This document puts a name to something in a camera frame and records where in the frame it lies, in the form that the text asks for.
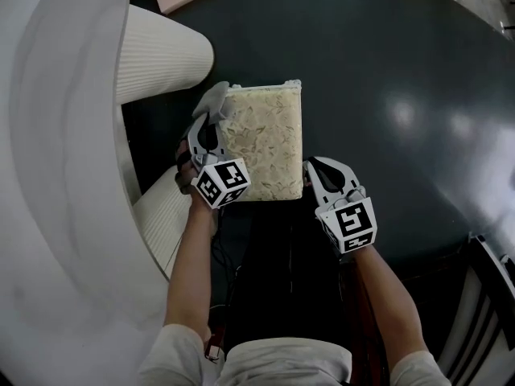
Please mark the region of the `red power adapter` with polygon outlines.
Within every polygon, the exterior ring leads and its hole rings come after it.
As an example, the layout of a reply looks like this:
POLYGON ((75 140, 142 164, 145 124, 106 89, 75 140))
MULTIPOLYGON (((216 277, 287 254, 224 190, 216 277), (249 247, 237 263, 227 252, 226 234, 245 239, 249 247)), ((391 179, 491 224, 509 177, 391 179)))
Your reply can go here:
POLYGON ((204 357, 212 362, 219 363, 220 359, 224 356, 224 335, 225 328, 217 326, 213 331, 208 328, 204 336, 204 357))

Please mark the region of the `person's left hand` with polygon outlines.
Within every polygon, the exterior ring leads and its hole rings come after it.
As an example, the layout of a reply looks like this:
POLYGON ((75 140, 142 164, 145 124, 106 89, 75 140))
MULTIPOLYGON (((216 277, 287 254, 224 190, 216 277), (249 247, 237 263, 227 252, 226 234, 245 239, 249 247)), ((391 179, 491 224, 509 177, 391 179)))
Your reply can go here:
POLYGON ((199 171, 196 167, 195 155, 190 151, 186 138, 181 139, 176 147, 175 162, 177 167, 175 181, 180 191, 184 195, 197 194, 196 188, 192 185, 192 180, 198 176, 199 171))

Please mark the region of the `grey wiping cloth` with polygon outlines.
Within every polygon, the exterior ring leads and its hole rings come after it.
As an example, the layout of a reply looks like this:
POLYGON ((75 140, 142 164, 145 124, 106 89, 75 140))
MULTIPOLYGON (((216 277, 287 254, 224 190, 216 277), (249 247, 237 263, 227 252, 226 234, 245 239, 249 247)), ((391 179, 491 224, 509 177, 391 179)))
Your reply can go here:
POLYGON ((208 115, 208 122, 216 124, 226 119, 231 113, 231 106, 226 101, 229 91, 229 82, 221 81, 213 85, 200 99, 194 109, 192 117, 197 119, 204 114, 208 115))

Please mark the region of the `person's right forearm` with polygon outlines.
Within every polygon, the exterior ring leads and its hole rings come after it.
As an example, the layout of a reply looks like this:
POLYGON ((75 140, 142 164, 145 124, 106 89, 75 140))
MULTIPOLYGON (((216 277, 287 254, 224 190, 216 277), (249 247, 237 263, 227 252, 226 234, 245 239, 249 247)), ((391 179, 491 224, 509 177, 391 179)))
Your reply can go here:
POLYGON ((413 298, 372 246, 357 250, 355 262, 369 296, 390 368, 416 351, 426 351, 413 298))

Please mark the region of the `white oval table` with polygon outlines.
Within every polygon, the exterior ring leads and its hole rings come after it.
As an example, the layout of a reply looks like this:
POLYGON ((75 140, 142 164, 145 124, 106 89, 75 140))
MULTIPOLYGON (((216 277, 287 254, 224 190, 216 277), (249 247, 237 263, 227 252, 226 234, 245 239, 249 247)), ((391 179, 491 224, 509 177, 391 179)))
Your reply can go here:
POLYGON ((122 177, 129 0, 0 0, 0 372, 135 386, 167 279, 122 177))

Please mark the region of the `person's left forearm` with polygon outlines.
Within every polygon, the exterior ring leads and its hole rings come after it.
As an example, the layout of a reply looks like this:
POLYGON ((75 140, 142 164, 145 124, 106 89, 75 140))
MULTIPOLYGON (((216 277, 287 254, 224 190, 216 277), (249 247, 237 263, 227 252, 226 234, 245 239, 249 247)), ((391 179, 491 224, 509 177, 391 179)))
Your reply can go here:
POLYGON ((212 209, 197 194, 192 195, 186 227, 169 281, 164 324, 186 326, 202 340, 209 333, 213 230, 212 209))

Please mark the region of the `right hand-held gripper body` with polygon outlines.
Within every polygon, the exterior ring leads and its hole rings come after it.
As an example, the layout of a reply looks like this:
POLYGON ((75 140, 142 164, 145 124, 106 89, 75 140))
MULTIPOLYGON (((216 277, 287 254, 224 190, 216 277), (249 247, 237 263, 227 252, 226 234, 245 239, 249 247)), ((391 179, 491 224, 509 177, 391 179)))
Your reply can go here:
POLYGON ((365 196, 363 187, 316 208, 315 215, 336 254, 353 252, 376 240, 377 221, 372 200, 365 196))

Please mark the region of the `white ribbed table pedestal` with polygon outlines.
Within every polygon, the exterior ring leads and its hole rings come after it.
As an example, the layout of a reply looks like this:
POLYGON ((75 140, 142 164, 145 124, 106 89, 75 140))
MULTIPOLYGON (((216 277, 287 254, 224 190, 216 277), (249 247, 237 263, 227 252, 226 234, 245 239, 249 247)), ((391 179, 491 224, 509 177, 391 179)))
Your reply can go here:
POLYGON ((160 14, 130 5, 117 69, 116 101, 123 105, 192 88, 214 64, 201 33, 160 14))
POLYGON ((192 201, 177 186, 177 173, 177 166, 169 168, 133 206, 142 236, 167 278, 173 270, 192 201))

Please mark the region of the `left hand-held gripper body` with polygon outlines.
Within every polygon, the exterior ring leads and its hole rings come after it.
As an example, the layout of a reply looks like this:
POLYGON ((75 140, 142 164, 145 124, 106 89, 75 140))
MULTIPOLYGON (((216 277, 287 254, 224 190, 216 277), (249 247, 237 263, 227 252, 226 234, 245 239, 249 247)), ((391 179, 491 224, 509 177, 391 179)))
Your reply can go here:
POLYGON ((191 185, 211 209, 236 202, 251 185, 243 158, 204 165, 191 185))

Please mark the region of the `dark wooden framed furniture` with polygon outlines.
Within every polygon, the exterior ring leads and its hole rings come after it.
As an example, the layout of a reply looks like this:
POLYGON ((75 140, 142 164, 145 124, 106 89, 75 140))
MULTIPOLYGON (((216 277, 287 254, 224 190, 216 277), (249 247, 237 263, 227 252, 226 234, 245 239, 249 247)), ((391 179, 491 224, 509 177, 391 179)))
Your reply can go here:
POLYGON ((515 258, 482 235, 462 253, 463 288, 438 365, 453 386, 515 386, 515 258))

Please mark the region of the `person's black trousers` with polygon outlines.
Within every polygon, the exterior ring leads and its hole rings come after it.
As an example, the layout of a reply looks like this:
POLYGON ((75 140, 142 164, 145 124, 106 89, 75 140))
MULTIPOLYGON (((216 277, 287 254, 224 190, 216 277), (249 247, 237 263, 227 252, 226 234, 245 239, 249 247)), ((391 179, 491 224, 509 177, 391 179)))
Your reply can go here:
POLYGON ((349 347, 339 262, 315 218, 315 201, 262 202, 229 305, 225 349, 303 338, 349 347))

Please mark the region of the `person's white shirt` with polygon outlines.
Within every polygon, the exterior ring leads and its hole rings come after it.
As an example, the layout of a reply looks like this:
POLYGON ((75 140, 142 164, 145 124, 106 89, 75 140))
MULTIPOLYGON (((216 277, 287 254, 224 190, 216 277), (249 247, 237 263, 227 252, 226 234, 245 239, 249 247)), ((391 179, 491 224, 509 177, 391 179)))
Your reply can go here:
MULTIPOLYGON (((207 362, 194 330, 167 325, 139 369, 138 386, 203 386, 207 362)), ((341 386, 351 374, 352 355, 339 345, 304 338, 260 339, 234 347, 213 386, 341 386)), ((389 384, 451 386, 427 351, 402 358, 389 384)))

